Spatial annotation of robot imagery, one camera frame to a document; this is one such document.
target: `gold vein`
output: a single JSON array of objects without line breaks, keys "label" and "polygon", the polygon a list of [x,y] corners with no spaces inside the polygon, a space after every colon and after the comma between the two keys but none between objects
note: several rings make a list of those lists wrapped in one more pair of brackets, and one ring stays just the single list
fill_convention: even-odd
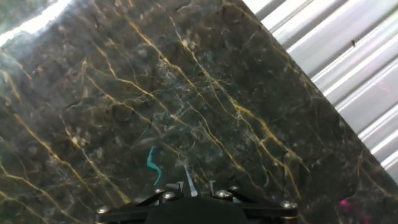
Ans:
[{"label": "gold vein", "polygon": [[10,86],[12,88],[12,92],[17,97],[19,103],[23,106],[21,97],[19,96],[19,93],[18,93],[17,89],[15,88],[14,82],[12,81],[12,78],[10,77],[10,75],[5,71],[0,71],[0,72],[4,75],[4,78],[6,79],[6,81],[7,80],[9,81]]},{"label": "gold vein", "polygon": [[184,77],[184,79],[189,83],[189,85],[196,91],[197,95],[202,98],[202,100],[208,105],[209,103],[204,99],[204,97],[198,92],[197,87],[191,82],[191,80],[186,76],[186,74],[182,71],[182,69],[172,63],[169,62],[169,60],[166,58],[166,56],[138,29],[138,27],[132,22],[130,21],[129,18],[127,18],[126,16],[124,16],[125,20],[128,21],[129,25],[138,33],[138,35],[145,41],[147,42],[147,44],[149,44],[158,54],[159,56],[164,60],[164,62],[166,62],[168,65],[170,65],[172,68],[176,69],[179,74],[182,75],[182,77]]},{"label": "gold vein", "polygon": [[55,200],[54,200],[46,191],[44,191],[44,190],[42,190],[42,189],[36,187],[35,185],[31,184],[29,181],[23,179],[22,177],[17,177],[17,176],[14,176],[14,175],[9,174],[9,173],[5,170],[5,168],[2,166],[1,163],[0,163],[0,168],[1,168],[1,170],[3,171],[3,173],[4,173],[4,175],[5,175],[6,177],[8,177],[8,178],[10,178],[10,179],[14,179],[14,180],[21,180],[21,181],[23,181],[25,184],[27,184],[29,187],[32,187],[33,189],[38,190],[38,191],[41,192],[44,196],[46,196],[46,197],[47,197],[47,198],[48,198],[48,199],[61,211],[61,212],[62,212],[62,214],[64,214],[66,217],[71,218],[74,222],[84,224],[82,221],[77,220],[76,218],[73,218],[73,217],[70,216],[66,211],[64,211],[64,210],[61,208],[61,206],[60,206],[57,202],[55,202]]},{"label": "gold vein", "polygon": [[7,196],[7,195],[6,195],[5,193],[3,193],[2,191],[0,191],[0,195],[1,195],[2,197],[4,197],[6,200],[8,200],[8,201],[17,202],[18,204],[20,204],[20,205],[22,205],[23,207],[25,207],[26,210],[28,210],[31,214],[33,214],[33,215],[36,216],[36,217],[39,217],[45,224],[49,224],[47,221],[44,220],[44,218],[43,218],[41,215],[39,215],[38,213],[36,213],[35,211],[33,211],[33,209],[31,209],[29,206],[25,205],[24,203],[18,201],[18,200],[15,199],[15,198],[12,198],[12,197]]},{"label": "gold vein", "polygon": [[[63,121],[62,118],[60,118],[63,125],[65,126],[65,122]],[[119,189],[118,186],[116,186],[105,174],[103,174],[95,165],[95,163],[87,156],[87,154],[85,153],[85,151],[80,147],[79,143],[77,142],[76,139],[74,139],[72,137],[72,135],[70,134],[70,132],[68,131],[68,129],[65,126],[65,132],[68,134],[70,141],[73,143],[74,146],[76,146],[77,148],[79,148],[81,150],[81,152],[83,153],[83,155],[85,156],[86,160],[88,163],[90,163],[91,167],[95,170],[95,172],[97,173],[97,175],[99,176],[100,180],[102,181],[102,179],[106,180],[109,184],[112,185],[113,189],[119,194],[119,196],[122,198],[122,200],[124,201],[124,203],[129,203],[131,202],[130,199]],[[108,195],[108,197],[112,200],[112,202],[114,203],[114,205],[116,206],[115,202],[113,201],[113,199],[111,198],[111,196],[109,195],[108,191],[105,188],[105,191]]]},{"label": "gold vein", "polygon": [[33,137],[36,139],[36,141],[38,141],[59,163],[66,165],[72,172],[73,174],[80,180],[80,182],[82,184],[85,185],[85,187],[87,188],[87,190],[95,197],[97,198],[99,201],[101,201],[94,193],[93,191],[91,191],[91,189],[88,187],[87,183],[80,177],[80,175],[77,173],[77,171],[72,167],[72,165],[70,165],[68,162],[62,161],[57,155],[56,153],[53,152],[53,150],[50,148],[50,146],[48,146],[45,142],[43,142],[32,130],[30,130],[30,128],[28,127],[28,125],[25,124],[25,122],[19,117],[18,114],[14,114],[14,117],[18,120],[18,122],[21,123],[21,125],[23,125],[23,127],[25,127],[26,131]]}]

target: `marble slab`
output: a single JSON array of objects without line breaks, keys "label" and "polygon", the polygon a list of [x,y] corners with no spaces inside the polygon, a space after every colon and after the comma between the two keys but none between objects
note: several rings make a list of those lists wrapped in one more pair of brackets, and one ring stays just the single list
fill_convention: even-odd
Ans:
[{"label": "marble slab", "polygon": [[[2,35],[55,2],[2,2]],[[92,223],[185,169],[301,223],[398,223],[397,185],[242,1],[60,2],[0,47],[0,223]]]}]

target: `screw head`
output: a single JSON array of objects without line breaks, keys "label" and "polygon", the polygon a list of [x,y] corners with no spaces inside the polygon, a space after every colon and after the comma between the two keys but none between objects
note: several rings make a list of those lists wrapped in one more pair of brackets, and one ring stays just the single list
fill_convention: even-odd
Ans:
[{"label": "screw head", "polygon": [[163,197],[164,199],[171,199],[171,198],[174,198],[174,197],[175,197],[175,193],[174,193],[174,192],[166,192],[166,193],[164,193],[164,194],[162,195],[162,197]]},{"label": "screw head", "polygon": [[160,193],[163,193],[163,192],[164,192],[163,189],[156,189],[156,190],[155,190],[155,193],[157,193],[157,194],[160,194]]},{"label": "screw head", "polygon": [[216,197],[218,197],[218,198],[227,198],[230,196],[232,196],[232,193],[228,192],[226,190],[219,190],[216,192]]},{"label": "screw head", "polygon": [[230,187],[229,189],[230,189],[230,190],[238,190],[239,187],[234,185],[234,186]]},{"label": "screw head", "polygon": [[288,202],[288,201],[283,201],[279,205],[284,207],[284,208],[295,208],[295,207],[297,207],[296,203]]},{"label": "screw head", "polygon": [[111,207],[104,205],[101,208],[97,209],[97,213],[104,214],[104,213],[110,212],[111,209],[112,209]]}]

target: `silver metal panel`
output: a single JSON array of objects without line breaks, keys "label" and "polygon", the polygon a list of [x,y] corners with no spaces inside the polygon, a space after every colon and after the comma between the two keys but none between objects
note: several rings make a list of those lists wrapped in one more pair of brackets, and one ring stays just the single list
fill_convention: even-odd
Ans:
[{"label": "silver metal panel", "polygon": [[350,0],[287,49],[309,77],[351,47],[395,6],[396,1]]},{"label": "silver metal panel", "polygon": [[[390,41],[389,44],[386,44],[386,42],[396,35],[398,35],[398,11],[391,14],[391,16],[373,29],[368,35],[359,40],[355,47],[350,48],[340,55],[340,57],[338,57],[334,62],[326,66],[321,72],[312,78],[312,81],[326,95],[326,97],[335,98],[330,99],[332,103],[337,102],[348,90],[351,90],[350,87],[355,87],[359,83],[357,82],[356,85],[347,87],[344,85],[344,82],[349,79],[355,79],[358,77],[364,78],[373,75],[373,73],[366,69],[369,67],[372,71],[378,69],[372,67],[378,67],[378,61],[375,60],[372,63],[371,59],[373,57],[380,57],[378,55],[379,53],[375,53],[375,51],[381,47],[385,50],[385,48],[388,48],[391,44],[395,44],[396,40]],[[389,53],[390,57],[385,58],[385,61],[390,60],[397,52],[392,51]],[[345,94],[340,94],[340,90],[345,91]]]},{"label": "silver metal panel", "polygon": [[372,151],[395,130],[398,130],[398,104],[360,132],[358,137]]},{"label": "silver metal panel", "polygon": [[379,142],[377,146],[372,148],[371,153],[374,155],[376,159],[382,161],[382,163],[386,166],[390,162],[395,162],[390,160],[397,159],[396,156],[394,156],[397,148],[398,148],[398,129],[395,130],[383,141]]},{"label": "silver metal panel", "polygon": [[398,182],[398,0],[244,1]]},{"label": "silver metal panel", "polygon": [[390,176],[398,182],[398,147],[391,156],[381,162],[381,165],[387,170],[387,173],[389,173]]},{"label": "silver metal panel", "polygon": [[398,59],[336,106],[359,133],[398,102]]},{"label": "silver metal panel", "polygon": [[276,29],[272,35],[284,46],[289,48],[301,39],[308,31],[329,16],[346,0],[311,1],[285,24]]}]

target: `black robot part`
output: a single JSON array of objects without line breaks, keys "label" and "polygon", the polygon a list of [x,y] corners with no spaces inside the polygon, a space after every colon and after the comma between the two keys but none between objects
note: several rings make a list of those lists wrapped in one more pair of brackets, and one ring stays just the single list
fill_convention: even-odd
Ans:
[{"label": "black robot part", "polygon": [[100,224],[297,224],[299,212],[292,202],[273,203],[250,196],[237,186],[215,189],[209,196],[192,197],[180,187],[157,189],[147,200],[119,208],[101,207]]}]

